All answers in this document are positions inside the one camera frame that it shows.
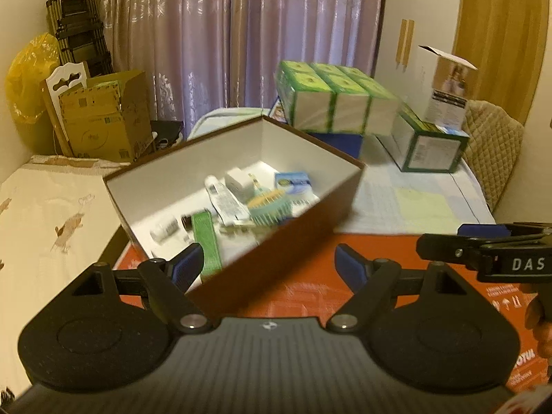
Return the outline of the person right hand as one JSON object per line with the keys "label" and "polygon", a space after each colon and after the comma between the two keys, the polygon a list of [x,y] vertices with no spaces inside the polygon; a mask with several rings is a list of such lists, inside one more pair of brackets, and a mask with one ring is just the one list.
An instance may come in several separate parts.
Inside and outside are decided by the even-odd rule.
{"label": "person right hand", "polygon": [[544,308],[538,295],[528,305],[525,326],[531,330],[537,341],[538,354],[542,358],[550,360],[552,354],[552,326],[551,322],[544,316]]}

